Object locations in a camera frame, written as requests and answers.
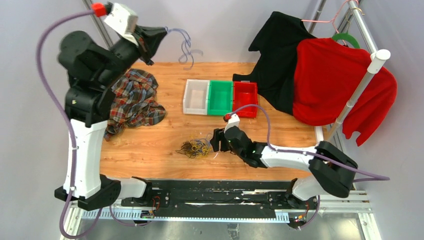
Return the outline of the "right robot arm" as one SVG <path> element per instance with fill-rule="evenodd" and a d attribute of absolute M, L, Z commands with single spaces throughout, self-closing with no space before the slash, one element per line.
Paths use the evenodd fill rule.
<path fill-rule="evenodd" d="M 309 172 L 295 178 L 286 191 L 286 203 L 299 208 L 312 197 L 329 194 L 347 198 L 357 163 L 328 141 L 312 147 L 282 147 L 252 141 L 237 126 L 216 128 L 210 144 L 214 152 L 231 151 L 252 168 L 291 168 Z"/>

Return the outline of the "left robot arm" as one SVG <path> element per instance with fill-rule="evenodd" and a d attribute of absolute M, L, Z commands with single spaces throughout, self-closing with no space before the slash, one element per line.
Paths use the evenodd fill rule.
<path fill-rule="evenodd" d="M 153 201 L 152 183 L 140 177 L 108 178 L 100 173 L 102 142 L 112 103 L 112 86 L 137 61 L 152 65 L 152 57 L 167 31 L 163 27 L 136 26 L 134 41 L 121 37 L 105 49 L 84 31 L 66 35 L 58 62 L 67 70 L 69 90 L 64 112 L 72 126 L 67 176 L 54 196 L 77 201 L 86 211 L 108 207 L 119 199 L 134 199 L 140 206 Z"/>

